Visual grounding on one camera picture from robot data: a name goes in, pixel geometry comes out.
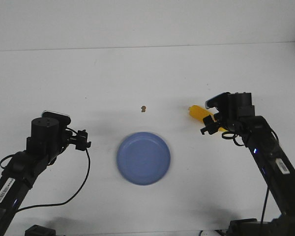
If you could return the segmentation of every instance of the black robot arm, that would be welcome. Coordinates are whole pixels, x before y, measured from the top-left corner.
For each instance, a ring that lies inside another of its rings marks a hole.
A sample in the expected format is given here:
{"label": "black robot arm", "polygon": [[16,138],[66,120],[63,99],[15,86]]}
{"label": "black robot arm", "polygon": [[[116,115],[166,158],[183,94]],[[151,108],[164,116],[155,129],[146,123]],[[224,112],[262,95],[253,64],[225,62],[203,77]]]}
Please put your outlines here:
{"label": "black robot arm", "polygon": [[0,178],[0,236],[3,236],[19,209],[24,197],[33,187],[37,177],[52,165],[57,156],[69,144],[76,149],[90,147],[85,130],[73,136],[67,125],[67,115],[44,111],[41,118],[31,122],[31,136],[27,138],[26,150],[11,155]]}
{"label": "black robot arm", "polygon": [[[240,136],[249,148],[280,211],[281,216],[262,227],[263,236],[295,236],[295,169],[279,145],[278,138],[262,116],[255,116],[250,93],[222,93],[206,102],[206,108],[216,107],[214,119],[204,118],[209,134],[223,127],[223,137]],[[257,236],[260,223],[256,219],[231,222],[230,236]]]}

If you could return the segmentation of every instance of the barcode label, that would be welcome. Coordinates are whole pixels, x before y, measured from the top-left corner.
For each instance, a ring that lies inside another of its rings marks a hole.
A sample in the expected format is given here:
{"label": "barcode label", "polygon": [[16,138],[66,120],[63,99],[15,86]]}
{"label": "barcode label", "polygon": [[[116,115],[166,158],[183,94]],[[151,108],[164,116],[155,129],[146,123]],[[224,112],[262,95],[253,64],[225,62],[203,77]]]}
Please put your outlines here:
{"label": "barcode label", "polygon": [[282,174],[287,175],[290,173],[289,169],[287,169],[286,165],[284,164],[283,160],[281,158],[277,158],[275,160],[275,163],[277,164],[278,168],[282,172]]}
{"label": "barcode label", "polygon": [[8,180],[5,182],[4,186],[2,187],[0,191],[0,203],[4,200],[6,194],[9,192],[10,188],[12,187],[12,184],[15,182],[15,179],[8,178]]}

